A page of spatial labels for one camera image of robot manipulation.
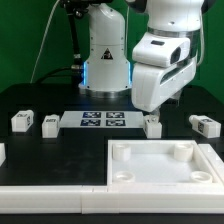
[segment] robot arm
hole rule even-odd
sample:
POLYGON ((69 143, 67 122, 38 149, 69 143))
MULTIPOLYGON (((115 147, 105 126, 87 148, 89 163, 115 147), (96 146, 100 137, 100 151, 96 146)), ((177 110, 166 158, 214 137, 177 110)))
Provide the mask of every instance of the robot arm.
POLYGON ((126 0, 150 15, 148 32, 133 50, 132 102, 152 112, 195 76, 201 9, 214 0, 126 0))

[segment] white block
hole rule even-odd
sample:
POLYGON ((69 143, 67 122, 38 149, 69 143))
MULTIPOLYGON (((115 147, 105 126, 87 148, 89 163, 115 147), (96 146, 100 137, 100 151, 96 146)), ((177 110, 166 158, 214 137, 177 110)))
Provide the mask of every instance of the white block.
POLYGON ((32 110, 19 111, 12 119, 13 132, 26 132, 33 124, 34 113, 32 110))
POLYGON ((150 122, 149 115, 145 116, 144 131, 147 138, 161 138, 162 124, 160 122, 150 122))
POLYGON ((0 144, 0 166, 4 163, 5 158, 5 145, 0 144))
POLYGON ((42 124, 43 138, 57 138, 60 129, 60 117, 57 115, 46 116, 42 124))
POLYGON ((221 124, 206 116, 192 115, 189 118, 192 129, 206 138, 220 137, 221 124))

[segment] warning triangle label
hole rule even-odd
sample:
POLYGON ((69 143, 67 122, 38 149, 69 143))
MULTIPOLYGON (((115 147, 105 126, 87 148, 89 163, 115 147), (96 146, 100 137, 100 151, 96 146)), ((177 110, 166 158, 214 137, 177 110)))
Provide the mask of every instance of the warning triangle label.
POLYGON ((108 48, 104 52, 101 59, 103 59, 103 60, 113 60, 112 54, 110 53, 110 50, 108 48))

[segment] green wall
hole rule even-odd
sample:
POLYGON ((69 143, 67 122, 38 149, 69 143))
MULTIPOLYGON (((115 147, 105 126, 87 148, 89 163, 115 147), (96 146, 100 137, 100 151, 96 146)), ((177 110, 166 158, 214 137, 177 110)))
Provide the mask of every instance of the green wall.
MULTIPOLYGON (((16 83, 30 82, 48 16, 55 0, 0 0, 0 91, 16 83)), ((114 0, 111 7, 126 18, 123 0, 114 0)), ((204 15, 206 56, 197 71, 193 85, 205 87, 224 102, 224 1, 204 15)), ((130 12, 128 59, 146 31, 148 17, 130 12)), ((89 54, 88 16, 77 21, 81 53, 89 54)), ((57 8, 37 69, 35 79, 55 68, 70 66, 72 49, 69 26, 64 9, 57 8)))

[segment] white plastic fixture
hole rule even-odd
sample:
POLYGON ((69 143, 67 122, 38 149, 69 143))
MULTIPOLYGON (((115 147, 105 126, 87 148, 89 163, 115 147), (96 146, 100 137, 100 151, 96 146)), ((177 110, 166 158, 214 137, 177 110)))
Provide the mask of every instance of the white plastic fixture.
POLYGON ((224 163, 208 144, 110 140, 107 164, 106 186, 0 186, 0 213, 224 214, 224 163))
POLYGON ((32 110, 19 111, 12 119, 13 132, 26 132, 33 124, 34 113, 32 110))
POLYGON ((192 129, 206 138, 220 137, 221 124, 207 116, 192 115, 189 118, 192 129))
POLYGON ((46 116, 42 123, 43 138, 57 138, 60 130, 60 117, 57 115, 46 116))

